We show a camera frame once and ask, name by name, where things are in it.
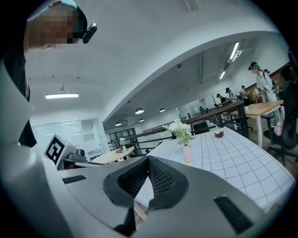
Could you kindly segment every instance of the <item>vr headset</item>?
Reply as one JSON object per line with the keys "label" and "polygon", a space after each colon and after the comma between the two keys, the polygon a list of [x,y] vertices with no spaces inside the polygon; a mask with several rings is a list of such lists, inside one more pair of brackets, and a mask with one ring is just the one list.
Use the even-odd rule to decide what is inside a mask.
{"label": "vr headset", "polygon": [[87,18],[80,7],[77,6],[77,11],[79,13],[79,21],[82,24],[83,31],[79,33],[74,33],[74,38],[79,38],[83,40],[84,44],[87,44],[94,33],[97,30],[97,24],[92,23],[91,26],[87,27]]}

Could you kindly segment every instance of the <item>mesh vent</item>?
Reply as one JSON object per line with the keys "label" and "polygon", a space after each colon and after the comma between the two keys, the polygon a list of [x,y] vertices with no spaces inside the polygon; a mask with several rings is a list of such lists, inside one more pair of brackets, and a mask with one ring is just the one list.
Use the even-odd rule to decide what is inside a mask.
{"label": "mesh vent", "polygon": [[235,229],[237,234],[244,232],[252,226],[250,220],[243,215],[243,213],[227,196],[215,198],[214,201],[223,212],[231,226]]}
{"label": "mesh vent", "polygon": [[145,160],[138,166],[121,175],[117,183],[127,193],[134,198],[143,186],[148,175],[148,161]]}
{"label": "mesh vent", "polygon": [[154,196],[165,194],[173,186],[175,179],[165,169],[149,160],[149,179],[152,183]]}

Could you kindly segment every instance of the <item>white jacket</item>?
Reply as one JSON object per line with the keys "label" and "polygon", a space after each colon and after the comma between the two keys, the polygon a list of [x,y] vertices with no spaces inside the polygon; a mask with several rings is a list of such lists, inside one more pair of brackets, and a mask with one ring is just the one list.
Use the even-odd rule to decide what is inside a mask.
{"label": "white jacket", "polygon": [[274,89],[272,89],[272,80],[267,72],[264,72],[264,75],[265,77],[263,76],[263,72],[260,72],[260,77],[257,76],[257,87],[259,88],[260,85],[264,87],[265,94],[270,102],[277,101]]}

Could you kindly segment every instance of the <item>fluorescent light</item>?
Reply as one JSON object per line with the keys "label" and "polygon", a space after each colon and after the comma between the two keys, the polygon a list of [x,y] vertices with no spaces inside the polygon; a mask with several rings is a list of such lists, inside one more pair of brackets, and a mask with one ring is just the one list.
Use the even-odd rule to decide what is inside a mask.
{"label": "fluorescent light", "polygon": [[223,76],[224,76],[224,74],[225,74],[225,71],[223,71],[223,73],[222,73],[222,75],[220,76],[220,78],[219,78],[219,79],[222,79],[222,78],[223,78]]}
{"label": "fluorescent light", "polygon": [[143,112],[144,112],[144,110],[141,109],[141,108],[138,108],[138,109],[136,109],[136,111],[135,111],[136,114],[141,114],[141,113],[143,113]]}
{"label": "fluorescent light", "polygon": [[61,99],[61,98],[78,98],[78,93],[58,93],[58,94],[47,94],[46,99]]}
{"label": "fluorescent light", "polygon": [[61,123],[61,125],[67,125],[67,124],[73,124],[73,123],[79,123],[79,122],[76,121],[76,122]]}
{"label": "fluorescent light", "polygon": [[234,55],[235,55],[236,50],[238,48],[238,45],[239,45],[239,42],[236,42],[235,45],[234,45],[234,49],[233,49],[231,57],[230,57],[231,60],[234,58]]}
{"label": "fluorescent light", "polygon": [[68,132],[76,132],[76,131],[79,131],[79,129],[78,130],[73,130],[73,131],[68,131]]}

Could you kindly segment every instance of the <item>person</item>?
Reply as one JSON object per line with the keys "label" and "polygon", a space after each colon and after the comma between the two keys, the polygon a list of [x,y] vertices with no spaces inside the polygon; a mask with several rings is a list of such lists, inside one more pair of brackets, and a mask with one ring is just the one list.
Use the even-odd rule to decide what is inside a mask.
{"label": "person", "polygon": [[[30,88],[25,76],[26,53],[30,50],[54,48],[57,44],[76,43],[79,39],[85,39],[90,30],[87,24],[86,16],[75,2],[63,0],[52,2],[39,14],[17,26],[18,33],[3,55],[3,62],[12,81],[28,102]],[[92,26],[95,26],[92,28],[94,34],[96,24]],[[29,147],[36,144],[29,121],[23,129],[19,143]]]}
{"label": "person", "polygon": [[220,99],[220,103],[218,103],[219,106],[221,106],[221,105],[223,105],[224,103],[227,102],[227,98],[226,97],[223,97],[219,93],[216,95],[216,97]]}
{"label": "person", "polygon": [[244,106],[248,106],[250,101],[248,99],[248,93],[246,93],[244,85],[241,86],[241,94],[243,97]]}
{"label": "person", "polygon": [[279,100],[279,85],[278,85],[278,82],[277,80],[275,80],[275,94],[276,94],[276,98],[277,100]]}
{"label": "person", "polygon": [[237,95],[235,93],[233,93],[231,91],[231,89],[229,89],[228,87],[225,89],[225,93],[229,94],[229,100],[231,102],[237,102],[238,101]]}
{"label": "person", "polygon": [[[275,94],[275,86],[272,83],[272,79],[269,77],[269,71],[267,69],[262,69],[257,62],[251,62],[249,68],[251,73],[257,75],[257,89],[260,94],[265,95],[265,101],[274,102],[277,101],[277,97]],[[275,110],[274,112],[275,124],[281,122],[279,110]]]}

